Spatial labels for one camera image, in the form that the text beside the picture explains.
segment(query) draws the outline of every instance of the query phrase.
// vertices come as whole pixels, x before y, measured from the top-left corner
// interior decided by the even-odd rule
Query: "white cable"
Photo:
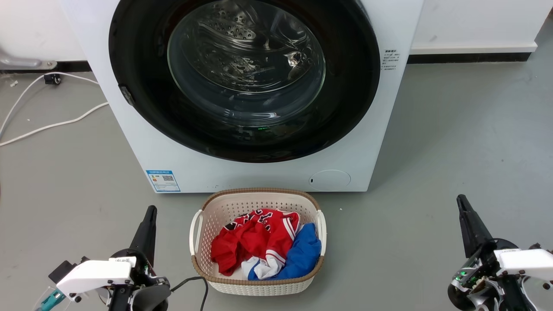
[[[2,134],[4,133],[4,130],[6,128],[6,125],[8,124],[8,122],[10,121],[10,117],[12,116],[12,112],[14,111],[15,107],[17,106],[17,104],[19,103],[19,101],[21,100],[21,98],[23,97],[23,95],[25,95],[25,93],[30,89],[31,86],[33,86],[36,82],[38,82],[40,79],[42,79],[42,77],[44,77],[45,75],[51,75],[51,74],[60,74],[60,75],[64,75],[64,76],[69,76],[69,77],[74,77],[74,78],[77,78],[77,79],[81,79],[81,80],[86,80],[86,81],[89,81],[89,82],[92,82],[94,84],[99,84],[98,82],[94,81],[94,80],[91,80],[91,79],[87,79],[85,77],[79,77],[79,76],[76,76],[76,75],[71,75],[71,74],[66,74],[65,72],[49,72],[47,74],[44,74],[38,78],[36,78],[33,82],[31,82],[31,84],[29,84],[29,86],[27,86],[27,88],[23,91],[23,93],[21,93],[21,95],[19,95],[19,98],[15,101],[15,104],[13,104],[12,108],[9,110],[8,112],[8,115],[6,116],[6,119],[4,119],[4,122],[2,123],[2,127],[0,127],[0,139],[2,138]],[[107,105],[108,103],[103,103],[99,106],[96,106],[94,107],[93,109],[91,109],[90,111],[88,111],[87,113],[85,113],[84,115],[82,115],[81,117],[77,118],[77,119],[74,119],[74,120],[71,120],[71,121],[65,121],[65,122],[62,122],[62,123],[57,123],[57,124],[53,124],[53,125],[48,125],[48,126],[45,126],[45,127],[42,127],[42,128],[39,128],[39,129],[36,129],[30,133],[27,133],[25,135],[21,135],[17,138],[14,138],[14,139],[11,139],[10,141],[7,141],[5,143],[0,143],[0,147],[1,146],[5,146],[7,145],[8,143],[12,143],[14,141],[17,141],[21,138],[24,138],[24,137],[27,137],[27,136],[30,136],[34,133],[38,133],[40,131],[43,131],[45,129],[48,129],[48,128],[51,128],[51,127],[55,127],[55,126],[59,126],[59,125],[65,125],[65,124],[69,124],[69,123],[73,123],[73,122],[77,122],[79,121],[80,119],[88,116],[92,111],[100,108],[100,107],[103,107],[105,105]]]
[[[8,140],[7,142],[0,143],[0,147],[1,147],[1,146],[5,146],[5,145],[7,145],[7,144],[9,144],[9,143],[13,143],[13,142],[15,142],[15,141],[18,141],[18,140],[20,140],[20,139],[22,139],[22,138],[25,138],[25,137],[27,137],[27,136],[31,136],[31,135],[36,134],[36,133],[38,133],[38,132],[40,132],[40,131],[43,131],[43,130],[45,130],[45,129],[49,129],[49,128],[53,128],[53,127],[56,127],[56,126],[66,125],[66,124],[69,124],[69,123],[74,123],[74,122],[80,121],[80,120],[82,120],[84,117],[86,117],[86,116],[88,116],[89,114],[91,114],[92,112],[94,112],[95,110],[98,110],[98,109],[102,108],[103,106],[107,106],[108,104],[109,104],[108,102],[105,102],[105,103],[103,103],[103,104],[101,104],[101,105],[98,105],[98,106],[96,106],[96,107],[94,107],[94,108],[88,110],[84,115],[78,117],[77,119],[73,119],[73,120],[69,120],[69,121],[64,121],[64,122],[60,122],[60,123],[56,123],[56,124],[52,124],[52,125],[48,125],[48,126],[45,126],[45,127],[41,127],[41,128],[35,129],[35,130],[32,131],[32,132],[29,132],[29,133],[24,134],[24,135],[21,135],[21,136],[19,136],[19,137],[10,139],[10,140]]]
[[[19,95],[19,98],[15,101],[15,104],[13,104],[12,108],[9,110],[8,112],[8,115],[6,116],[6,119],[4,120],[4,123],[2,123],[2,127],[0,127],[0,139],[2,138],[2,134],[4,134],[4,129],[6,128],[6,125],[8,124],[9,122],[9,119],[12,115],[12,112],[13,110],[15,109],[15,107],[17,106],[17,104],[19,103],[19,101],[21,100],[21,98],[23,97],[23,95],[25,95],[25,93],[30,89],[31,86],[33,86],[38,80],[42,79],[43,76],[45,75],[51,75],[51,74],[59,74],[59,75],[64,75],[64,76],[69,76],[69,77],[74,77],[74,78],[77,78],[77,79],[81,79],[81,80],[86,80],[86,81],[89,81],[89,82],[92,82],[94,84],[99,84],[98,82],[94,81],[94,80],[90,80],[90,79],[87,79],[85,77],[79,77],[79,76],[76,76],[76,75],[71,75],[71,74],[66,74],[65,72],[49,72],[47,74],[44,74],[38,78],[36,78],[33,82],[31,82],[31,84],[29,84],[29,86],[27,86],[27,88],[23,91],[23,93],[21,93],[21,95]]]

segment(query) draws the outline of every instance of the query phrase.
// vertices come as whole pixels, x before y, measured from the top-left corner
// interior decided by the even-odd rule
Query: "black baseboard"
[[[477,53],[409,55],[407,64],[485,63],[499,61],[527,61],[532,53]],[[88,61],[59,61],[52,70],[2,70],[0,74],[45,74],[52,71],[92,71]]]
[[[494,63],[527,61],[532,53],[474,53],[409,55],[407,64]]]
[[[88,61],[58,61],[58,65],[49,70],[1,70],[0,74],[46,74],[52,71],[59,72],[88,72],[92,71]]]

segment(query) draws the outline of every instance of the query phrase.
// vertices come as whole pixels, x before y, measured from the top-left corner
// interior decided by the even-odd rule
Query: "washing machine door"
[[[366,114],[380,72],[355,0],[122,0],[109,53],[123,95],[150,124],[241,162],[337,142]]]

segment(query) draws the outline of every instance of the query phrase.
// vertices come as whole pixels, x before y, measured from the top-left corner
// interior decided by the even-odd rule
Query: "brown basket rim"
[[[209,198],[207,198],[206,202],[202,206],[202,210],[205,210],[206,206],[215,198],[226,195],[226,194],[236,194],[236,193],[251,193],[251,192],[272,192],[272,193],[284,193],[284,194],[296,194],[301,195],[305,198],[307,198],[317,210],[320,210],[319,204],[317,201],[308,193],[299,191],[299,190],[292,190],[292,189],[279,189],[279,188],[240,188],[240,189],[230,189],[230,190],[223,190],[219,191],[217,193],[212,194]],[[192,255],[192,265],[194,266],[194,269],[196,272],[201,276],[204,277],[208,282],[213,283],[222,283],[222,284],[230,284],[230,285],[247,285],[247,286],[270,286],[270,285],[286,285],[286,284],[294,284],[294,283],[301,283],[305,282],[308,279],[314,277],[319,270],[322,267],[323,261],[325,260],[324,256],[319,256],[319,260],[317,261],[317,265],[315,265],[315,268],[311,272],[309,272],[308,275],[300,277],[300,278],[291,278],[291,279],[279,279],[279,280],[263,280],[263,281],[245,281],[241,279],[227,279],[227,278],[217,278],[208,275],[198,265],[198,260],[195,255]]]

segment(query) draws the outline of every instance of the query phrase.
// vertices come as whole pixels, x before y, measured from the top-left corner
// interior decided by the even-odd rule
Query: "black cable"
[[[187,278],[186,280],[180,282],[177,286],[173,287],[171,289],[171,293],[175,292],[177,289],[179,289],[181,286],[183,286],[184,284],[186,284],[188,281],[194,281],[194,280],[197,280],[197,279],[203,279],[205,285],[206,285],[206,292],[204,293],[204,298],[202,299],[202,306],[200,307],[200,311],[204,311],[204,304],[206,303],[206,298],[207,298],[207,291],[209,290],[209,287],[207,286],[207,281],[205,279],[205,277],[191,277],[191,278]]]
[[[98,298],[100,298],[100,301],[101,301],[103,304],[107,305],[107,302],[105,302],[105,301],[102,299],[102,296],[100,296],[100,293],[98,293]]]

